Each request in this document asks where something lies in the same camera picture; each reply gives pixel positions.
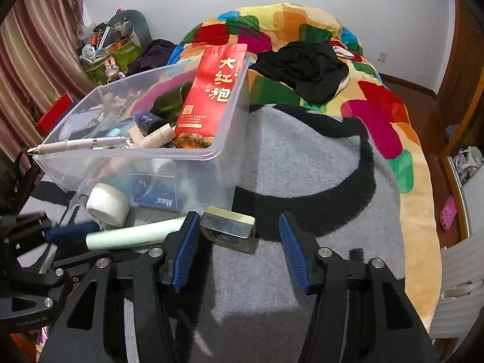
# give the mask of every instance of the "white pen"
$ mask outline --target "white pen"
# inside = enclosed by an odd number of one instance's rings
[[[127,138],[124,136],[110,136],[106,138],[88,138],[88,139],[74,139],[64,140],[61,142],[46,143],[38,145],[35,148],[28,149],[28,154],[51,154],[59,153],[61,151],[90,149],[96,146],[114,146],[125,143]]]

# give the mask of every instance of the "metal bolt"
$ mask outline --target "metal bolt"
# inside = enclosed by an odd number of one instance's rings
[[[158,258],[159,256],[163,255],[163,250],[159,247],[152,248],[148,255],[152,258]]]
[[[371,264],[377,269],[381,269],[385,267],[385,262],[383,261],[383,259],[380,259],[380,258],[373,258],[371,260]]]
[[[332,255],[332,251],[328,247],[322,247],[318,250],[318,255],[322,258],[329,258]]]
[[[110,264],[109,258],[101,258],[96,261],[96,266],[100,269],[105,268],[107,265]]]

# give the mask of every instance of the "multicolored bedspread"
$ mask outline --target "multicolored bedspread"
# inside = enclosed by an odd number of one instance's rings
[[[360,41],[322,9],[294,4],[246,7],[212,18],[191,30],[171,64],[198,57],[211,45],[246,43],[251,58],[292,41],[330,42],[354,54],[349,84],[328,104],[313,105],[291,88],[249,70],[251,103],[301,105],[331,116],[356,116],[388,161],[400,188],[400,222],[405,244],[406,292],[425,327],[430,327],[440,293],[441,261],[430,174],[403,102],[363,57]]]

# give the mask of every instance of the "gray and black blanket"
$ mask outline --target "gray and black blanket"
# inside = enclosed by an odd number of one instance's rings
[[[253,107],[232,209],[256,218],[260,242],[248,255],[200,238],[187,285],[166,301],[182,362],[297,361],[314,297],[291,281],[278,233],[284,211],[321,246],[359,261],[380,257],[396,278],[405,276],[398,185],[357,118],[283,104]],[[90,219],[75,192],[62,192],[47,177],[23,209],[35,211],[62,224]],[[158,221],[143,219],[140,210],[130,216],[131,224]],[[58,250],[56,259],[82,250]],[[129,300],[125,322],[134,362]]]

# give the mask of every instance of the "curtain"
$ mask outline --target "curtain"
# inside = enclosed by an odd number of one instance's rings
[[[94,88],[79,63],[82,0],[17,0],[0,26],[0,147],[12,159],[42,138],[35,123],[65,92]]]

